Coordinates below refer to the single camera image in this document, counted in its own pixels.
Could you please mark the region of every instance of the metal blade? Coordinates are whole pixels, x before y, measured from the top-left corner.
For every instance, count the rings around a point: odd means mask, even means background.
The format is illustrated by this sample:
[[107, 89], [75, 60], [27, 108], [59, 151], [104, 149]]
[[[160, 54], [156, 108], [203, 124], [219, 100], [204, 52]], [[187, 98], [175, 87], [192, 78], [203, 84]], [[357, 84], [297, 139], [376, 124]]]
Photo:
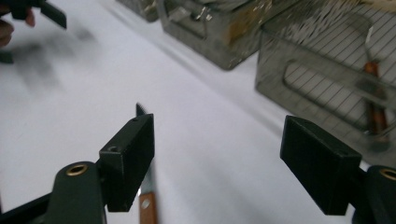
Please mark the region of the metal blade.
[[50, 18], [52, 21], [56, 22], [58, 25], [66, 29], [66, 16], [61, 10], [45, 1], [41, 2], [40, 7], [41, 13], [43, 13], [46, 17]]
[[[142, 116], [145, 115], [146, 110], [144, 109], [144, 107], [137, 103], [136, 104], [136, 115], [137, 116]], [[140, 186], [140, 194], [145, 194], [145, 193], [149, 193], [154, 191], [154, 186], [152, 183], [152, 164], [150, 165], [150, 167], [148, 168], [148, 171], [146, 172], [145, 178], [142, 181], [142, 185]]]
[[143, 108], [143, 106], [141, 104], [137, 103], [136, 104], [136, 115], [137, 116], [142, 116], [142, 115], [145, 115], [145, 114], [147, 114], [146, 110]]
[[145, 178], [142, 181], [142, 185], [140, 186], [140, 194], [154, 192], [154, 184], [153, 184], [153, 176], [152, 176], [152, 164], [148, 168], [148, 172], [145, 175]]

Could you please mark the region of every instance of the wooden-handled tool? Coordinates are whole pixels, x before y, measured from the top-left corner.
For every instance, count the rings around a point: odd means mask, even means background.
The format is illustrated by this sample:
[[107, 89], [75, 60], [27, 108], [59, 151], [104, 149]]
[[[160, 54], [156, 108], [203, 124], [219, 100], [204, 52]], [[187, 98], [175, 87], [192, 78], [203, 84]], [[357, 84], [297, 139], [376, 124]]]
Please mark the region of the wooden-handled tool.
[[[375, 62], [367, 62], [364, 65], [364, 72], [371, 74], [374, 77], [379, 77], [378, 64]], [[388, 121], [385, 114], [385, 109], [374, 104], [373, 102], [367, 102], [367, 124], [370, 133], [374, 135], [381, 134], [384, 130], [386, 130], [388, 128]]]

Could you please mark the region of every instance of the white surface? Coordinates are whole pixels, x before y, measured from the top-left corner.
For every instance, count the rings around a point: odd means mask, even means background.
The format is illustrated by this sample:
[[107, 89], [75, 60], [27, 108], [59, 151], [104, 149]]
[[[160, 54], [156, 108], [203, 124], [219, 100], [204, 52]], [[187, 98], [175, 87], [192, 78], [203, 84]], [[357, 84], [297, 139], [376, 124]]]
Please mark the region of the white surface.
[[[35, 29], [15, 22], [16, 63], [0, 64], [5, 210], [96, 161], [139, 102], [155, 116], [160, 223], [350, 223], [353, 209], [322, 215], [279, 158], [287, 112], [254, 91], [257, 55], [224, 72], [115, 2], [51, 2], [68, 30], [38, 12]], [[136, 201], [107, 220], [138, 223]]]

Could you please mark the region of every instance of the knife blade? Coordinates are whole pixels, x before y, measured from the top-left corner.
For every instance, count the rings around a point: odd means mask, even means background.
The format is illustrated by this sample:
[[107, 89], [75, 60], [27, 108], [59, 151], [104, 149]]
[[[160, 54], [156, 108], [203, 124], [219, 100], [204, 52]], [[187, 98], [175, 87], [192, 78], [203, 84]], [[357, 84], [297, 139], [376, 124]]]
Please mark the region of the knife blade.
[[[136, 115], [145, 115], [142, 105], [136, 104]], [[139, 190], [139, 219], [140, 224], [157, 224], [157, 208], [153, 184], [153, 164], [151, 162]]]

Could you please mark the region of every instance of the wire mesh basket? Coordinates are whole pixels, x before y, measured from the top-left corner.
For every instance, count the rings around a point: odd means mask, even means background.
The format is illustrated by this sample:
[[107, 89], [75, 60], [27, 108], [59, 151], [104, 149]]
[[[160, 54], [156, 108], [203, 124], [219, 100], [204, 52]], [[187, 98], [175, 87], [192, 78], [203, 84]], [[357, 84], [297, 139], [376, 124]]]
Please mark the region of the wire mesh basket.
[[396, 167], [395, 25], [355, 0], [304, 0], [263, 25], [256, 89]]
[[158, 13], [166, 33], [230, 70], [259, 49], [262, 23], [295, 2], [158, 0]]

